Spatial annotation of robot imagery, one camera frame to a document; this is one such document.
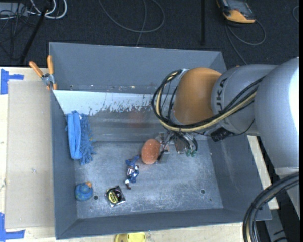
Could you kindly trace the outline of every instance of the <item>bin floor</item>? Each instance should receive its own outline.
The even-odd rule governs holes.
[[[223,208],[206,140],[199,142],[195,157],[178,154],[171,144],[166,162],[146,165],[140,158],[140,174],[129,190],[125,160],[140,154],[142,146],[143,142],[96,142],[92,162],[74,162],[77,184],[90,181],[94,190],[91,199],[77,202],[78,218]],[[115,186],[126,201],[111,207],[104,194]]]

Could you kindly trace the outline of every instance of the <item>orange ball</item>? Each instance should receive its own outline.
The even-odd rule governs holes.
[[[145,142],[141,150],[141,159],[145,164],[156,162],[161,144],[155,139],[149,139]]]

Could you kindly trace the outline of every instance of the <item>gray tray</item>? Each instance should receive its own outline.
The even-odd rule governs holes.
[[[199,136],[196,157],[177,154],[145,165],[128,190],[125,160],[164,128],[150,107],[162,79],[180,68],[226,70],[220,52],[50,43],[59,90],[51,93],[55,232],[57,239],[241,222],[262,190],[246,136],[214,142]],[[70,157],[65,114],[89,114],[97,140],[93,161]],[[92,182],[94,195],[74,197]],[[119,185],[126,201],[111,207],[107,189]],[[267,206],[258,220],[270,219]]]

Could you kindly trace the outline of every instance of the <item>black carpet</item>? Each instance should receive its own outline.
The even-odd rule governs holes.
[[[22,2],[31,9],[30,0],[2,1]],[[34,0],[39,9],[43,9],[45,1]],[[258,22],[231,27],[215,0],[205,0],[205,44],[201,45],[201,0],[67,0],[64,17],[44,19],[23,64],[33,60],[45,67],[48,44],[53,41],[220,51],[227,68],[246,63],[278,65],[299,56],[299,0],[247,2]],[[57,4],[61,14],[63,1],[57,0]],[[39,18],[31,15],[0,19],[0,66],[22,65],[20,57]],[[245,42],[264,42],[245,44],[230,30]]]

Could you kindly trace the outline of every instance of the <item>blue microfiber cloth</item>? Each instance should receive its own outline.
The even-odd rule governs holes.
[[[93,160],[94,152],[92,143],[92,132],[88,121],[88,116],[73,111],[66,115],[67,125],[65,130],[68,133],[69,147],[71,158],[80,160],[84,165]]]

